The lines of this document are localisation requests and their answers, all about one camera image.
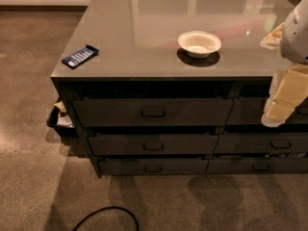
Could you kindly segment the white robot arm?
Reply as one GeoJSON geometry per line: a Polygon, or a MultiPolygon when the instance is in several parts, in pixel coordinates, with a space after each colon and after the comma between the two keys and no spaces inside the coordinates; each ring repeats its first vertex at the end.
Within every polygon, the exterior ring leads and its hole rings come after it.
{"type": "Polygon", "coordinates": [[[300,0],[286,20],[262,39],[261,46],[279,48],[281,56],[292,63],[271,79],[261,122],[275,128],[308,97],[308,0],[300,0]]]}

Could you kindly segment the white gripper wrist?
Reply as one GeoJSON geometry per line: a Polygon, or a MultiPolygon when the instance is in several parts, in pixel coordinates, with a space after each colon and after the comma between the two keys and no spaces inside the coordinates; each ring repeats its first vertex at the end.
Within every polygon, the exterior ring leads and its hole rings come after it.
{"type": "MultiPolygon", "coordinates": [[[[278,25],[260,45],[273,50],[281,44],[284,23],[278,25]]],[[[265,103],[261,122],[275,128],[283,124],[308,97],[308,65],[292,64],[287,70],[277,70],[271,79],[269,97],[265,103]]]]}

